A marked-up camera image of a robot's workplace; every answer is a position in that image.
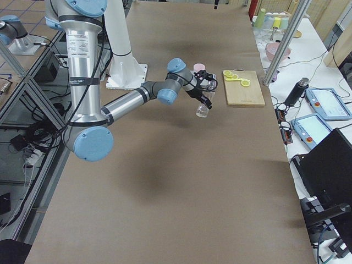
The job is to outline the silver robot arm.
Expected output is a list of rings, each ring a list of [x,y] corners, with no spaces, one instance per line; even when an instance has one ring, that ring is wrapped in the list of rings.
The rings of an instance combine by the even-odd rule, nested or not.
[[[66,34],[69,85],[73,112],[62,128],[66,147],[85,161],[99,161],[113,148],[109,126],[135,108],[157,99],[171,105],[180,90],[207,108],[212,107],[207,92],[217,80],[205,70],[191,72],[180,58],[167,65],[163,81],[144,81],[147,65],[132,55],[125,12],[121,1],[46,1],[46,23]],[[111,46],[112,86],[131,91],[102,106],[100,70],[103,45],[99,33],[106,33]]]

